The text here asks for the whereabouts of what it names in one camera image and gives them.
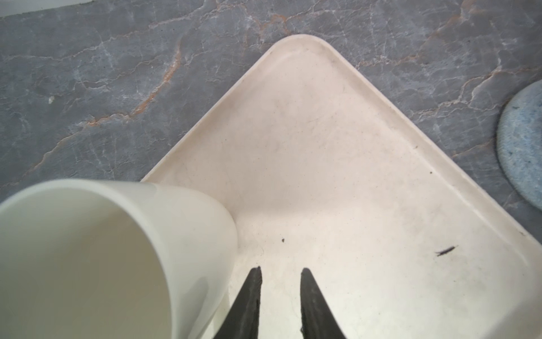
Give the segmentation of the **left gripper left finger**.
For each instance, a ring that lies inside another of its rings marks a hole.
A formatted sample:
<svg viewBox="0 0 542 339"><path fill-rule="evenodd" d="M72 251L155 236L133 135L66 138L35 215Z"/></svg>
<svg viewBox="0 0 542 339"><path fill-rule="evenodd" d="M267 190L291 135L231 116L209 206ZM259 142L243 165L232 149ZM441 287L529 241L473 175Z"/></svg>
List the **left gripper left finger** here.
<svg viewBox="0 0 542 339"><path fill-rule="evenodd" d="M214 339L257 339L263 276L252 268Z"/></svg>

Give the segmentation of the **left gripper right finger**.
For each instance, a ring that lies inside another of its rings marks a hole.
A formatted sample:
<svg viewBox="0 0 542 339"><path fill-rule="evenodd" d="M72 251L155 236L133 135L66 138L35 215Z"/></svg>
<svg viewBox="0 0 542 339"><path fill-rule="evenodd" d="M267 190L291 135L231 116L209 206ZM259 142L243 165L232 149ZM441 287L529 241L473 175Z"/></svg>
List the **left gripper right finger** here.
<svg viewBox="0 0 542 339"><path fill-rule="evenodd" d="M304 268L301 273L300 298L301 332L304 339L346 338L308 268Z"/></svg>

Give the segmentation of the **beige serving tray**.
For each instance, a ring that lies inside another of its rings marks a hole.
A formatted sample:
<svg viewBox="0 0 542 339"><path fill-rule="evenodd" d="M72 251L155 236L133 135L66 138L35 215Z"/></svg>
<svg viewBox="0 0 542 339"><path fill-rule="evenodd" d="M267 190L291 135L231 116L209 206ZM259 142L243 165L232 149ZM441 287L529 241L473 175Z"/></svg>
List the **beige serving tray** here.
<svg viewBox="0 0 542 339"><path fill-rule="evenodd" d="M261 338L301 337L304 268L348 338L541 337L541 244L320 38L275 43L145 180L230 211Z"/></svg>

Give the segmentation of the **white mug with handle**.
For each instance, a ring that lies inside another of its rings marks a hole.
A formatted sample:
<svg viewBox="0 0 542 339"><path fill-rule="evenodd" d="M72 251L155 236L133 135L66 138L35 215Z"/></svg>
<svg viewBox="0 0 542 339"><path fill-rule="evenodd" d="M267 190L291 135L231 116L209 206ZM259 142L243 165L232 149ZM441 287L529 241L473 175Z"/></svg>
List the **white mug with handle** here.
<svg viewBox="0 0 542 339"><path fill-rule="evenodd" d="M236 252L228 210L192 189L31 186L1 204L1 337L200 338Z"/></svg>

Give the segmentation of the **blue woven round coaster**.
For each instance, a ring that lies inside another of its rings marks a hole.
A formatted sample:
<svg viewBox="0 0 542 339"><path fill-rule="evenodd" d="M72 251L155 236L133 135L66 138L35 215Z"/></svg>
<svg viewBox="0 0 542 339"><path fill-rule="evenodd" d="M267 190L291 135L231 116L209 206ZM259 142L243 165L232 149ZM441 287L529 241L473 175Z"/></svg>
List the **blue woven round coaster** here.
<svg viewBox="0 0 542 339"><path fill-rule="evenodd" d="M497 128L497 154L505 176L532 206L541 209L541 82L506 104Z"/></svg>

